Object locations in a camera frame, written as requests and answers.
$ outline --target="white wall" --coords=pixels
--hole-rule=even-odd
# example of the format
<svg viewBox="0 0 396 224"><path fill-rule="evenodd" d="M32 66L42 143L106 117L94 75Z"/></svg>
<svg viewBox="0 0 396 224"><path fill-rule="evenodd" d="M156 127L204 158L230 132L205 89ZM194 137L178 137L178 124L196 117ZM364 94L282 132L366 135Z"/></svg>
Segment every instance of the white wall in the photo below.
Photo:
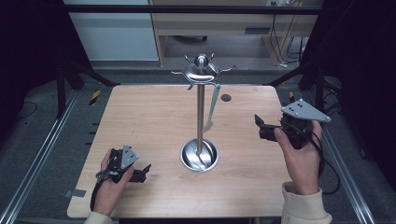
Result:
<svg viewBox="0 0 396 224"><path fill-rule="evenodd" d="M148 0L64 0L68 4L147 5ZM70 13L90 61L158 61L148 13Z"/></svg>

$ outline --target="wrist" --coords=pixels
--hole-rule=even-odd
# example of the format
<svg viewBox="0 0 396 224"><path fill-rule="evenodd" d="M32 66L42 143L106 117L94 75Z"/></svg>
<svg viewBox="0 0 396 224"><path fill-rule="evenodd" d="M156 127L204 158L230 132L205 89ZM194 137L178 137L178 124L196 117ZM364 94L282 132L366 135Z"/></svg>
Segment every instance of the wrist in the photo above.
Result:
<svg viewBox="0 0 396 224"><path fill-rule="evenodd" d="M295 187L295 193L299 195L312 195L319 192L318 185L312 185L312 186L295 185L294 187Z"/></svg>
<svg viewBox="0 0 396 224"><path fill-rule="evenodd" d="M111 211L108 211L108 209L105 209L105 208L101 208L100 206L98 206L97 208L95 206L92 211L95 213L102 214L107 217L109 217L111 215Z"/></svg>

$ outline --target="metal rail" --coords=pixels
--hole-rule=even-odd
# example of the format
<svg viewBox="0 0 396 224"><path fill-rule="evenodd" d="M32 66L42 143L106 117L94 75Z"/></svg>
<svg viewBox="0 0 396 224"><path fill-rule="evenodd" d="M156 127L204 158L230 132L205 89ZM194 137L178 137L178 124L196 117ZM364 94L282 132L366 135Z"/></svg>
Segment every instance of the metal rail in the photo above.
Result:
<svg viewBox="0 0 396 224"><path fill-rule="evenodd" d="M304 92L304 97L308 102L312 104L314 100L311 95ZM375 219L370 211L369 206L364 200L361 191L359 190L358 185L355 182L352 174L349 172L347 165L345 164L337 146L335 145L332 137L330 135L329 130L326 126L323 128L323 143L328 149L330 157L332 158L332 163L340 175L341 182L344 186L344 190L346 191L346 195L348 196L353 209L355 210L356 216L358 217L360 223L364 224L375 224Z"/></svg>
<svg viewBox="0 0 396 224"><path fill-rule="evenodd" d="M45 161L47 160L48 155L52 151L53 145L55 144L59 133L61 132L67 118L69 117L70 111L74 106L77 96L78 91L71 91L67 103L67 108L64 111L64 114L59 119L55 120L46 140L44 141L41 148L38 150L38 153L35 156L35 160L30 166L24 179L20 183L20 186L18 187L11 201L8 203L7 208L1 214L1 224L14 223L15 219L17 218L17 215L21 211L21 208L27 196L29 195L29 192L32 189L35 181L37 180L38 175L40 174L40 171L44 166Z"/></svg>
<svg viewBox="0 0 396 224"><path fill-rule="evenodd" d="M44 9L66 9L84 13L183 13L183 14L267 14L323 15L342 13L339 8L322 7L239 7L239 6L129 6L129 5L44 5Z"/></svg>

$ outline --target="handheld controller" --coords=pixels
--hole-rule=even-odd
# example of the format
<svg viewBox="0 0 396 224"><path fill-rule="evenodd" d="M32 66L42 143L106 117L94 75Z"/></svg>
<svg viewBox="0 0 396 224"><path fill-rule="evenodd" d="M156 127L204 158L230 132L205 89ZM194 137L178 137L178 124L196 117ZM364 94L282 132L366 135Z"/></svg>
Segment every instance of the handheld controller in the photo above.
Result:
<svg viewBox="0 0 396 224"><path fill-rule="evenodd" d="M126 145L124 145L122 149L111 149L107 168L96 174L97 182L91 196L91 210L93 210L95 206L96 194L103 182L111 178L114 183L119 183L123 174L125 174L128 168L131 167L134 162L137 161L137 159L139 159L139 157L136 155L136 153L134 153L131 147ZM143 170L134 170L134 174L132 175L129 182L144 183L146 180L146 173L149 172L150 168L151 164L146 166Z"/></svg>
<svg viewBox="0 0 396 224"><path fill-rule="evenodd" d="M280 120L280 126L265 124L258 115L254 115L255 123L259 126L259 135L261 139L276 142L274 129L280 128L288 136L291 145L295 149L301 149L310 139L312 139L312 122L317 120L330 122L327 115L321 113L303 99L281 108L283 117ZM320 156L318 176L324 170L325 161L323 158L322 148L315 146Z"/></svg>

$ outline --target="hand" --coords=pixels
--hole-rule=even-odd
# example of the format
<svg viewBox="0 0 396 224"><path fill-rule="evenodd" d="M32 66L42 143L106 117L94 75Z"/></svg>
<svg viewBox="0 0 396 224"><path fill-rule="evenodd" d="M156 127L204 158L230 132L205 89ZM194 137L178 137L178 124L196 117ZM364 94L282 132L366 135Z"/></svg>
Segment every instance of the hand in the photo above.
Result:
<svg viewBox="0 0 396 224"><path fill-rule="evenodd" d="M322 129L320 124L312 121L313 132L320 139ZM315 147L307 142L301 149L296 150L291 145L288 136L279 128L274 130L276 141L282 148L286 166L297 194L309 195L318 193L318 167L320 157Z"/></svg>
<svg viewBox="0 0 396 224"><path fill-rule="evenodd" d="M105 170L107 168L110 155L111 155L111 149L107 152L105 158L101 163L101 170ZM113 180L111 180L111 178L105 180L96 194L95 206L93 207L93 212L97 212L109 217L113 212L114 208L116 208L117 203L120 200L120 196L133 174L134 174L134 167L131 166L123 174L119 183L117 184L114 183Z"/></svg>

